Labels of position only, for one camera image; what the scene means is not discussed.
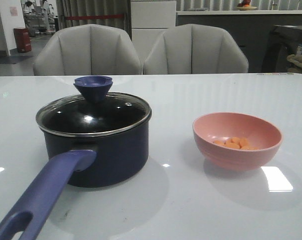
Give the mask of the dark grey counter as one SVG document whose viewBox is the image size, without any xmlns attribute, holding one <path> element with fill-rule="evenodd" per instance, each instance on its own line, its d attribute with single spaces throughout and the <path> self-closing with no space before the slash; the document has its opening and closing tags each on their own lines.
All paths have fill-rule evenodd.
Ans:
<svg viewBox="0 0 302 240">
<path fill-rule="evenodd" d="M 302 10 L 178 11 L 177 25 L 198 24 L 227 30 L 249 61 L 249 72 L 262 73 L 268 38 L 275 25 L 302 26 Z"/>
</svg>

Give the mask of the fruit plate on counter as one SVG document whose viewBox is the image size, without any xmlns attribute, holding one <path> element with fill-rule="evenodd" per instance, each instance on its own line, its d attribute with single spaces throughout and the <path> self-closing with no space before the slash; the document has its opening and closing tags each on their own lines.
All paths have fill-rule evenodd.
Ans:
<svg viewBox="0 0 302 240">
<path fill-rule="evenodd" d="M 257 6 L 251 6 L 251 0 L 242 0 L 236 6 L 236 9 L 240 11 L 252 11 L 256 10 L 257 8 Z"/>
</svg>

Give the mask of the dark glossy side table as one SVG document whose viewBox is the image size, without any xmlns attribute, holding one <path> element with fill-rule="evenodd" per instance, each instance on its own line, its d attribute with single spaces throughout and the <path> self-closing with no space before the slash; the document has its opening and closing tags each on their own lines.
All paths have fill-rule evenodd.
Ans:
<svg viewBox="0 0 302 240">
<path fill-rule="evenodd" d="M 275 25 L 269 34 L 261 72 L 286 72 L 291 65 L 289 55 L 302 55 L 302 25 Z"/>
</svg>

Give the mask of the white cabinet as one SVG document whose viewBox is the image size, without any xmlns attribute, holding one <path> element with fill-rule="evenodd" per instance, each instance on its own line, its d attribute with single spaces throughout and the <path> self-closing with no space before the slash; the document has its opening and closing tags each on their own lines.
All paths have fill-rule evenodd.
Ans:
<svg viewBox="0 0 302 240">
<path fill-rule="evenodd" d="M 152 45 L 162 31 L 175 26 L 175 0 L 132 0 L 131 35 L 141 62 L 144 62 Z"/>
</svg>

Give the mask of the right grey upholstered chair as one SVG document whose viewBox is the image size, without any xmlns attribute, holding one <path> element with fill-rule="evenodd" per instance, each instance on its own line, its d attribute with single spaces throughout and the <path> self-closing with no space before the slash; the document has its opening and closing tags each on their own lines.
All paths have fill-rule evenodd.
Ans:
<svg viewBox="0 0 302 240">
<path fill-rule="evenodd" d="M 225 29 L 184 24 L 156 38 L 143 63 L 145 75 L 247 73 L 249 62 Z"/>
</svg>

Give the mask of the glass lid with blue knob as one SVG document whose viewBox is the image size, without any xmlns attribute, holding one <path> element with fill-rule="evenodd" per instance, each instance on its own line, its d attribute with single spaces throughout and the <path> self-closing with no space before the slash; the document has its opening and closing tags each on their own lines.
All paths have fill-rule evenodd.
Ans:
<svg viewBox="0 0 302 240">
<path fill-rule="evenodd" d="M 103 137 L 130 130 L 151 117 L 144 99 L 111 92 L 109 76 L 83 76 L 73 85 L 79 94 L 54 100 L 37 112 L 36 122 L 44 132 L 70 138 Z"/>
</svg>

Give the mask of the orange ham slices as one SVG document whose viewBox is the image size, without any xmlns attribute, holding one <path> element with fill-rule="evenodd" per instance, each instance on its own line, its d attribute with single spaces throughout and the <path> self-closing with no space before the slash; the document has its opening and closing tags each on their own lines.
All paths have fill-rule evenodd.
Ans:
<svg viewBox="0 0 302 240">
<path fill-rule="evenodd" d="M 236 150 L 248 150 L 248 151 L 254 151 L 258 150 L 257 147 L 254 147 L 250 144 L 247 138 L 242 137 L 229 137 L 226 140 L 214 140 L 214 144 L 230 148 L 230 149 L 236 149 Z"/>
</svg>

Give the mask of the red trash bin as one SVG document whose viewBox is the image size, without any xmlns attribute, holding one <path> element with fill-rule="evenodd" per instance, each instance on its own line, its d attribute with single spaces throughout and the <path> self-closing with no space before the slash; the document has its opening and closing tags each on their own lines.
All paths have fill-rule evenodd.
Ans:
<svg viewBox="0 0 302 240">
<path fill-rule="evenodd" d="M 19 53 L 31 51 L 31 43 L 27 28 L 17 27 L 13 29 L 16 48 Z"/>
</svg>

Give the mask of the grey upholstered chair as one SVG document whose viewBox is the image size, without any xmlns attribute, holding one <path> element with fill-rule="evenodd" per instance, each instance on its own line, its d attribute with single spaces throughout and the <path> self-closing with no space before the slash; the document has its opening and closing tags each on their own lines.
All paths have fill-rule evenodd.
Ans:
<svg viewBox="0 0 302 240">
<path fill-rule="evenodd" d="M 143 63 L 145 75 L 247 73 L 249 62 L 225 29 L 184 24 L 156 38 Z"/>
<path fill-rule="evenodd" d="M 36 57 L 35 76 L 139 75 L 142 65 L 128 33 L 98 24 L 56 32 Z"/>
</svg>

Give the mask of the red barrier tape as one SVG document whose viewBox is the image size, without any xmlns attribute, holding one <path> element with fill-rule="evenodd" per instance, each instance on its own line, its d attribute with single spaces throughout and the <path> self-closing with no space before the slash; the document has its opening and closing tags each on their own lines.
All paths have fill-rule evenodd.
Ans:
<svg viewBox="0 0 302 240">
<path fill-rule="evenodd" d="M 124 14 L 112 14 L 112 15 L 89 15 L 89 16 L 65 16 L 64 19 L 68 21 L 79 20 L 107 20 L 107 19 L 123 19 Z"/>
</svg>

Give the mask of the beige cushion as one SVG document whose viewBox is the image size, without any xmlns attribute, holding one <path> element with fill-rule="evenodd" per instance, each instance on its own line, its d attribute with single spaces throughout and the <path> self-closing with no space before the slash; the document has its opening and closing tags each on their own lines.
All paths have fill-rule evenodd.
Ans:
<svg viewBox="0 0 302 240">
<path fill-rule="evenodd" d="M 302 74 L 302 54 L 291 54 L 287 56 L 287 61 L 290 63 L 290 67 L 288 68 L 289 73 Z"/>
</svg>

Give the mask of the pink plastic bowl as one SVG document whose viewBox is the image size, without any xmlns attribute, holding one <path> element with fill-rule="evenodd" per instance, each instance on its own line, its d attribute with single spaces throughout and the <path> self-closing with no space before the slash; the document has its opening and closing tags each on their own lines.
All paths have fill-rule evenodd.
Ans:
<svg viewBox="0 0 302 240">
<path fill-rule="evenodd" d="M 224 169 L 254 170 L 270 162 L 277 153 L 283 136 L 272 123 L 236 112 L 215 112 L 193 122 L 196 145 L 202 155 Z M 247 138 L 258 150 L 239 150 L 214 144 L 214 140 L 231 137 Z"/>
</svg>

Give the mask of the left grey upholstered chair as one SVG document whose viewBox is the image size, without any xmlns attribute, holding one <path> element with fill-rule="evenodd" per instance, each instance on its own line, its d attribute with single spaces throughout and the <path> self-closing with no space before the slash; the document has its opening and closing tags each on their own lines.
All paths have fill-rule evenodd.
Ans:
<svg viewBox="0 0 302 240">
<path fill-rule="evenodd" d="M 56 32 L 36 57 L 35 76 L 139 75 L 142 65 L 128 33 L 98 24 Z"/>
</svg>

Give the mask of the dark blue saucepan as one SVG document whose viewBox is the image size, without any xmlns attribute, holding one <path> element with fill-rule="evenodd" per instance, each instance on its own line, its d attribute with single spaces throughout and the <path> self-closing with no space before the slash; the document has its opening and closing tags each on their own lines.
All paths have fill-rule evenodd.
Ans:
<svg viewBox="0 0 302 240">
<path fill-rule="evenodd" d="M 149 120 L 104 137 L 73 138 L 42 130 L 49 161 L 0 222 L 0 240 L 16 233 L 22 240 L 37 238 L 67 184 L 106 187 L 139 172 L 149 155 Z"/>
</svg>

